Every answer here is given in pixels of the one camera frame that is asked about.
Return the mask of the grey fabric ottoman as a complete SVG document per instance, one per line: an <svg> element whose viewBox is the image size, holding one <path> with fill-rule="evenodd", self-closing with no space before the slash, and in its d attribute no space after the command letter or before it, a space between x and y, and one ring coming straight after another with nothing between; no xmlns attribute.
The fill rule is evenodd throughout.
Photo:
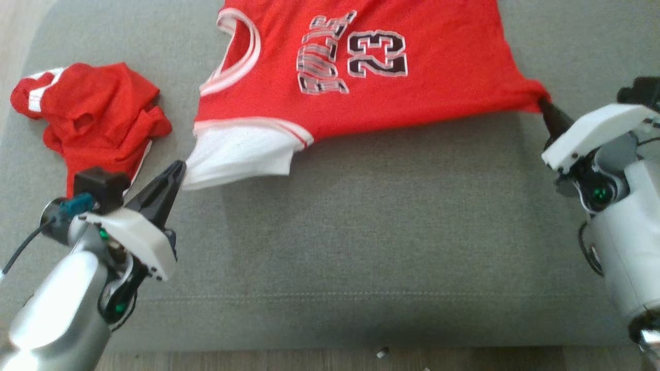
<svg viewBox="0 0 660 371"><path fill-rule="evenodd" d="M516 64L574 119L660 75L660 0L498 0ZM199 85L226 50L222 0L57 0L30 75L125 61L159 86L174 133L136 186L194 146ZM65 193L43 122L9 113L0 261ZM173 278L145 280L111 351L629 345L580 252L579 200L555 193L548 133L501 113L326 139L287 177L179 192Z"/></svg>

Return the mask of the red basketball shorts white stripe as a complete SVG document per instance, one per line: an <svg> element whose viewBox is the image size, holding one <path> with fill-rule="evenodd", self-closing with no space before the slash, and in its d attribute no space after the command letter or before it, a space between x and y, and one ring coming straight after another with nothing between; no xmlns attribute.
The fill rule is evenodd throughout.
<svg viewBox="0 0 660 371"><path fill-rule="evenodd" d="M21 115L47 122L43 143L63 158L72 197L75 175L91 167L135 181L153 140L172 132L159 96L158 87L125 63L74 63L21 78L10 103Z"/></svg>

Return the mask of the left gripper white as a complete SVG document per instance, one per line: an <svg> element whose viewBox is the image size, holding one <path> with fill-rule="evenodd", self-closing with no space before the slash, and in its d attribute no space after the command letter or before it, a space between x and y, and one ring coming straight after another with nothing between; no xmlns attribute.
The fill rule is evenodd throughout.
<svg viewBox="0 0 660 371"><path fill-rule="evenodd" d="M175 272L176 260L170 240L162 230L186 170L187 165L182 160L175 160L128 201L127 208L121 207L105 215L92 212L81 215L92 225L99 223L142 264L154 268L156 277L167 281Z"/></svg>

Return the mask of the red basketball jersey number 23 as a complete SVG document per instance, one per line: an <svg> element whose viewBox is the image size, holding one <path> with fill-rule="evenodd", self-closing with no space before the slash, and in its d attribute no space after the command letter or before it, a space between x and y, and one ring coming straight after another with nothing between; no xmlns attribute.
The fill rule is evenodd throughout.
<svg viewBox="0 0 660 371"><path fill-rule="evenodd" d="M330 137L539 112L497 0L225 0L184 190L290 172Z"/></svg>

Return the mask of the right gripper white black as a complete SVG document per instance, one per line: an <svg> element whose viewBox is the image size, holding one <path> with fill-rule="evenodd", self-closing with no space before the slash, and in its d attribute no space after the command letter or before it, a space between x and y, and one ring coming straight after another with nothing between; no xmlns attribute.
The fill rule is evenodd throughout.
<svg viewBox="0 0 660 371"><path fill-rule="evenodd" d="M538 108L550 139L555 140L541 154L542 161L561 174L567 174L592 150L639 127L650 128L652 123L658 122L658 112L641 104L608 104L575 122L547 98L538 100Z"/></svg>

